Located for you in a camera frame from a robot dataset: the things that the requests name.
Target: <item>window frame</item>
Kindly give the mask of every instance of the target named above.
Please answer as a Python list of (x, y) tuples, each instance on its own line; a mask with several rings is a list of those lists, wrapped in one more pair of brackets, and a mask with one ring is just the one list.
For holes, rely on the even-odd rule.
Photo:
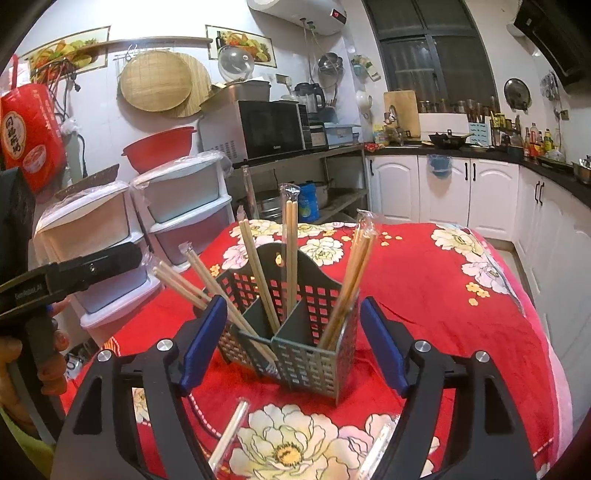
[(376, 39), (376, 43), (378, 44), (378, 52), (380, 56), (380, 61), (382, 62), (382, 66), (384, 67), (384, 76), (386, 79), (386, 85), (388, 86), (388, 90), (397, 90), (400, 89), (398, 82), (396, 81), (396, 75), (393, 71), (391, 71), (391, 62), (386, 62), (385, 59), (388, 56), (384, 53), (384, 44), (400, 42), (400, 41), (408, 41), (408, 40), (423, 40), (425, 39), (429, 48), (429, 53), (431, 56), (431, 61), (433, 62), (433, 69), (434, 69), (434, 81), (435, 81), (435, 88), (439, 91), (439, 97), (449, 101), (447, 86), (445, 82), (445, 76), (443, 74), (443, 69), (441, 68), (441, 61), (439, 59), (439, 54), (437, 52), (436, 46), (436, 37), (472, 37), (477, 38), (482, 45), (482, 49), (484, 51), (486, 57), (486, 64), (488, 65), (489, 73), (491, 74), (492, 85), (494, 87), (494, 95), (497, 96), (496, 91), (496, 82), (495, 76), (492, 71), (491, 61), (488, 57), (488, 52), (486, 51), (486, 47), (484, 42), (482, 41), (482, 37), (480, 36), (480, 32), (474, 22), (474, 18), (470, 13), (470, 10), (466, 6), (464, 0), (458, 0), (460, 6), (462, 7), (466, 17), (470, 21), (472, 27), (468, 28), (427, 28), (427, 22), (421, 13), (421, 9), (417, 4), (416, 0), (409, 0), (418, 16), (419, 21), (422, 23), (422, 27), (407, 27), (404, 30), (404, 34), (394, 34), (394, 32), (382, 32), (379, 33), (374, 17), (368, 5), (368, 0), (362, 0), (363, 7), (365, 8), (365, 12), (369, 19), (369, 24), (371, 25), (372, 32)]

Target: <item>window pane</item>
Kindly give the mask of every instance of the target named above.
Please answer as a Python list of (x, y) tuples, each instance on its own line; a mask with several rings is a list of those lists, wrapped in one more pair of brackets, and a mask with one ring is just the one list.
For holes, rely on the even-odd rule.
[(423, 27), (411, 0), (367, 0), (367, 6), (381, 38), (404, 35), (408, 30)]
[(462, 7), (462, 0), (416, 1), (427, 23), (427, 28), (473, 28), (466, 11)]
[(424, 38), (383, 42), (382, 51), (391, 90), (414, 90), (418, 100), (430, 102), (440, 97), (434, 79), (433, 61)]
[(450, 103), (473, 99), (489, 105), (496, 95), (486, 52), (476, 37), (436, 37)]

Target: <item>blue gripper pad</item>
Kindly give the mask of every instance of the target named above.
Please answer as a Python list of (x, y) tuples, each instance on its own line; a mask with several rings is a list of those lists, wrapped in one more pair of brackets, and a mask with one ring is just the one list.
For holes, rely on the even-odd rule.
[(382, 312), (378, 312), (369, 298), (361, 302), (361, 326), (378, 361), (388, 386), (405, 398), (408, 381), (405, 375), (404, 357), (384, 322), (389, 322)]
[(227, 318), (228, 305), (221, 296), (216, 295), (203, 312), (203, 324), (183, 359), (183, 375), (179, 386), (185, 394), (188, 395), (203, 381)]

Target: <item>human hand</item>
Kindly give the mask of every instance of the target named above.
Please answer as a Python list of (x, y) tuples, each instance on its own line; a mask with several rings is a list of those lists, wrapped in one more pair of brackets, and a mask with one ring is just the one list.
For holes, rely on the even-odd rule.
[[(68, 305), (67, 300), (53, 304), (52, 315), (57, 315)], [(70, 345), (65, 333), (56, 330), (53, 336), (53, 344), (59, 352), (63, 352)], [(18, 398), (14, 385), (8, 375), (7, 365), (15, 361), (21, 354), (22, 343), (12, 337), (0, 337), (0, 407), (12, 418), (23, 431), (36, 434), (37, 429), (29, 416), (27, 409)], [(43, 363), (37, 375), (43, 383), (41, 393), (44, 395), (62, 395), (66, 392), (67, 383), (64, 377), (66, 372), (66, 359), (62, 354), (56, 353)]]

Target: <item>window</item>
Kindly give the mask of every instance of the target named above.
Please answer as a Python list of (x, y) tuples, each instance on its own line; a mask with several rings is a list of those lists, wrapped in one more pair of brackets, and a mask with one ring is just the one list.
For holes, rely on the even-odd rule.
[(496, 96), (478, 30), (462, 0), (365, 0), (389, 90), (449, 105)]

